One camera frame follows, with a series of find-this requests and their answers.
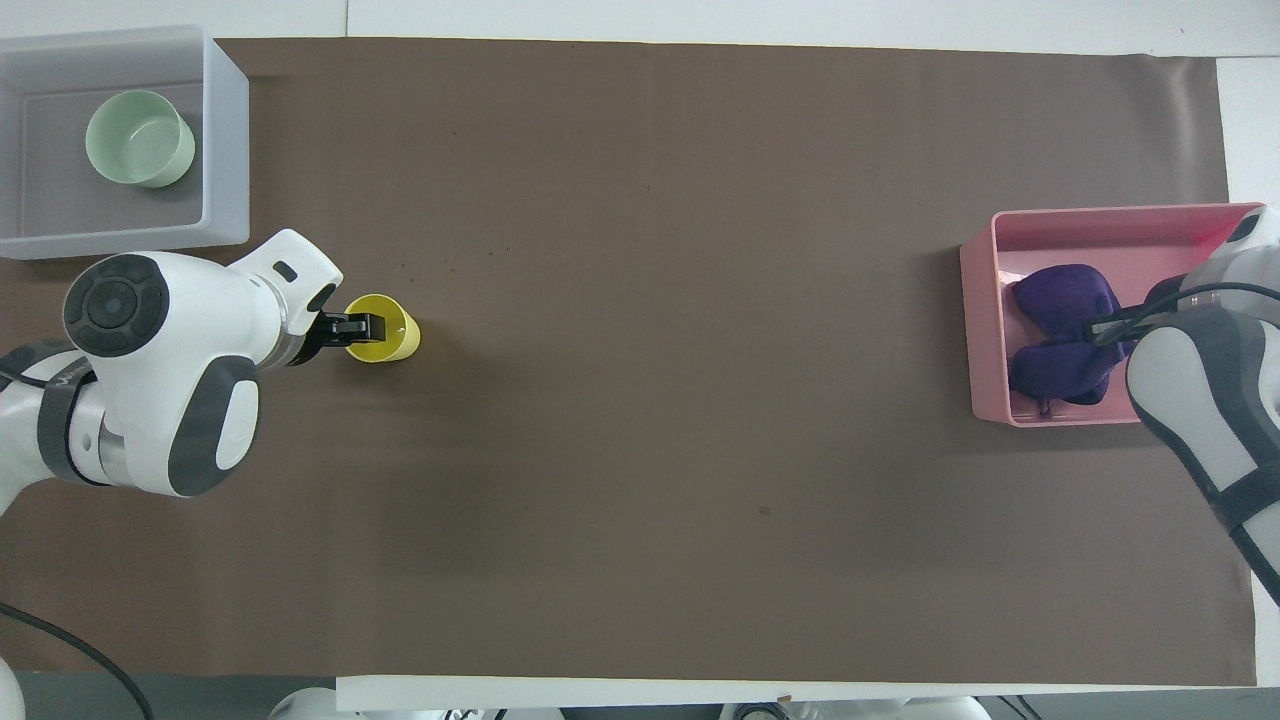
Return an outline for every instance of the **purple cloth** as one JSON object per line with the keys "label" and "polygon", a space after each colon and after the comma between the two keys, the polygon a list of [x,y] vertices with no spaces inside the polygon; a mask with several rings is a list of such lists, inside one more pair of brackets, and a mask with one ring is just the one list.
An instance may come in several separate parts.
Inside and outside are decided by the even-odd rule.
{"label": "purple cloth", "polygon": [[1096,347],[1084,325],[1120,310],[1111,286],[1089,265],[1055,265],[1012,287],[1018,307],[1048,341],[1020,348],[1009,364],[1009,387],[1037,400],[1094,405],[1107,392],[1111,370],[1133,343]]}

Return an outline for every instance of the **black round button pad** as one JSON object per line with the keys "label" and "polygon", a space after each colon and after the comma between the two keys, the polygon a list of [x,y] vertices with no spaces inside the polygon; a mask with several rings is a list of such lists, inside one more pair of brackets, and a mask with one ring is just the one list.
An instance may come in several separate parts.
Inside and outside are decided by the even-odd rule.
{"label": "black round button pad", "polygon": [[63,304],[67,334],[99,357],[142,347],[168,314],[169,286],[155,260],[142,255],[115,255],[84,270]]}

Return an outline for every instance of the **white plastic bin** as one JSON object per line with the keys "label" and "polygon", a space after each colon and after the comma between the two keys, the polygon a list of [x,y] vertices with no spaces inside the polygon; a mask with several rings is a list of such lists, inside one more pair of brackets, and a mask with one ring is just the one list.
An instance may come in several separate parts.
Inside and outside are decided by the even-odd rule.
{"label": "white plastic bin", "polygon": [[[168,97],[196,136],[169,187],[116,184],[84,154],[93,110]],[[248,238],[248,81],[197,26],[0,40],[0,256],[102,255]]]}

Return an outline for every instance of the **circular button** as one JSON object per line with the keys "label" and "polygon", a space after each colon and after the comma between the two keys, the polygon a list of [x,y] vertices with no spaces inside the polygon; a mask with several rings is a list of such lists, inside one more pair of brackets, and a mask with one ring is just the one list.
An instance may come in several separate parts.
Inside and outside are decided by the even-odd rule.
{"label": "circular button", "polygon": [[138,297],[133,288],[120,281],[108,281],[93,287],[88,293],[88,318],[95,325],[114,329],[133,318]]}

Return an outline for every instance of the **black cable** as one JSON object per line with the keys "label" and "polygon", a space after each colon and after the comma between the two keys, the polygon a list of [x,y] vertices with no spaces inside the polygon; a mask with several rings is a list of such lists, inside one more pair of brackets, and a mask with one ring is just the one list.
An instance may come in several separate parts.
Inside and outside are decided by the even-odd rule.
{"label": "black cable", "polygon": [[0,378],[9,378],[10,380],[13,380],[15,383],[22,383],[24,386],[38,387],[38,388],[44,388],[45,386],[49,384],[45,380],[37,380],[36,378],[32,378],[31,375],[23,375],[22,373],[14,373],[13,370],[6,370],[4,368],[0,368]]}
{"label": "black cable", "polygon": [[1193,295],[1199,295],[1202,292],[1211,292],[1211,291],[1215,291],[1215,290],[1243,290],[1245,292],[1254,292],[1257,295],[1265,295],[1265,296],[1270,297],[1271,300],[1280,300],[1280,291],[1275,291],[1275,290],[1271,290],[1270,287],[1263,287],[1263,286],[1253,284],[1253,283],[1221,282],[1221,283],[1198,284],[1196,287],[1189,287],[1187,290],[1180,290],[1178,292],[1166,295],[1166,296],[1161,297],[1160,300],[1156,300],[1153,302],[1147,304],[1133,318],[1129,318],[1124,323],[1121,323],[1119,325],[1114,325],[1114,327],[1107,328],[1106,331],[1103,331],[1102,334],[1100,334],[1093,341],[1093,345],[1097,345],[1098,347],[1102,347],[1102,346],[1106,346],[1106,345],[1111,345],[1112,342],[1116,342],[1116,338],[1119,338],[1124,333],[1126,333],[1130,329],[1133,329],[1138,323],[1140,323],[1140,322],[1146,320],[1147,318],[1155,315],[1156,313],[1158,313],[1160,310],[1162,310],[1166,305],[1169,305],[1171,302],[1178,302],[1179,300],[1181,300],[1184,297],[1190,297]]}
{"label": "black cable", "polygon": [[1032,707],[1032,703],[1027,702],[1027,697],[1025,696],[1018,696],[1018,702],[1023,703],[1023,707],[1027,708],[1027,712],[1032,714],[1032,720],[1044,720],[1043,717],[1039,716],[1039,712],[1036,712],[1036,708]]}
{"label": "black cable", "polygon": [[1016,712],[1019,717],[1021,717],[1023,720],[1027,720],[1027,714],[1024,714],[1024,712],[1023,712],[1021,710],[1018,710],[1018,706],[1016,706],[1016,705],[1014,705],[1014,703],[1009,702],[1009,698],[1007,698],[1007,697],[1005,697],[1005,696],[1002,696],[1002,694],[1000,694],[1000,696],[996,696],[996,697],[998,697],[998,698],[1000,698],[1000,702],[1002,702],[1002,703],[1007,705],[1010,710],[1012,710],[1014,712]]}
{"label": "black cable", "polygon": [[90,660],[105,667],[108,673],[110,673],[116,680],[120,682],[122,685],[124,685],[124,689],[128,691],[131,696],[133,696],[133,702],[138,705],[138,710],[142,711],[142,717],[145,717],[146,720],[155,720],[155,712],[151,711],[151,703],[147,702],[146,696],[142,694],[142,689],[138,687],[137,683],[133,682],[133,678],[131,678],[128,673],[122,670],[119,665],[111,662],[111,659],[102,655],[102,652],[99,651],[96,647],[77,638],[76,635],[59,628],[58,625],[54,625],[49,620],[41,620],[40,618],[36,618],[29,612],[23,612],[22,610],[18,610],[12,605],[5,605],[0,602],[0,615],[8,615],[9,618],[13,618],[19,623],[26,623],[27,625],[31,625],[37,630],[49,633],[50,635],[54,635],[55,638],[63,641],[64,643],[87,655]]}

